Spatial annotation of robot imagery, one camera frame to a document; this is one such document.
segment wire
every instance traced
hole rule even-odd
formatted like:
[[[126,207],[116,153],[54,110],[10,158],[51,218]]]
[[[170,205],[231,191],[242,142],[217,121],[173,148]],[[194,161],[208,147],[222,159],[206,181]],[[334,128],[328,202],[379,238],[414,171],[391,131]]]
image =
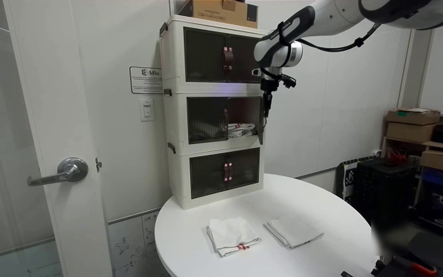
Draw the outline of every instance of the wire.
[[[323,47],[314,45],[314,44],[303,41],[303,39],[299,39],[297,42],[300,42],[306,47],[325,51],[325,53],[345,53],[345,51],[354,50],[354,48],[362,48],[365,41],[368,41],[379,28],[380,28],[380,24],[376,24],[363,38],[359,38],[354,44],[346,45],[346,47],[340,47],[340,48],[323,48]]]

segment round white table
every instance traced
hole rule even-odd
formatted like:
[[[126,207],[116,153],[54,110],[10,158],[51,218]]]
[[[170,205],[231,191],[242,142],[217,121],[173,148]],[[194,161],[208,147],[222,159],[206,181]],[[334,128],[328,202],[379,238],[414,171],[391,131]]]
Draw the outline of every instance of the round white table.
[[[263,224],[296,213],[325,236],[288,250]],[[248,221],[262,244],[222,259],[206,227],[211,219],[233,218]],[[379,261],[374,231],[353,207],[311,184],[271,174],[262,191],[193,210],[170,199],[157,218],[156,242],[165,268],[179,277],[340,277],[342,271],[363,277]]]

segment white cabinet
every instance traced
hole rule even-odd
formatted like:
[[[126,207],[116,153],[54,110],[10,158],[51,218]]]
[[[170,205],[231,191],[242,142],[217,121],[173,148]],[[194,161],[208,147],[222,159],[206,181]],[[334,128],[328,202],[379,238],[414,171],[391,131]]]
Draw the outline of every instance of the white cabinet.
[[[174,19],[160,61],[170,182],[183,208],[256,191],[263,182],[256,30]]]

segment white cloth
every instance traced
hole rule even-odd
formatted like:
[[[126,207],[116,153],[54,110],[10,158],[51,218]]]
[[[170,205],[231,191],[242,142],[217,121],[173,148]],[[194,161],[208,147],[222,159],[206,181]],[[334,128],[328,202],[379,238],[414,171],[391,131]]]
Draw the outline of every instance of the white cloth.
[[[206,233],[220,258],[250,250],[262,241],[251,225],[240,218],[211,221]]]
[[[286,216],[282,219],[270,221],[265,224],[265,228],[286,248],[291,250],[311,244],[316,239],[325,236],[325,233],[316,230],[299,216]]]

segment door lever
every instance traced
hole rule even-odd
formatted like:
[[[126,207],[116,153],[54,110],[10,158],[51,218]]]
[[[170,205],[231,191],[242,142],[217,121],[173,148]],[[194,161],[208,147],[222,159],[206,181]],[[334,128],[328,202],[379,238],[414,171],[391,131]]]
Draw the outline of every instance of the door lever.
[[[26,184],[30,187],[42,187],[42,185],[50,185],[50,184],[76,184],[80,182],[86,178],[88,174],[88,165],[85,161],[77,159],[77,158],[70,158],[65,159],[59,167],[57,167],[57,174],[56,176],[48,176],[48,178],[28,178]]]

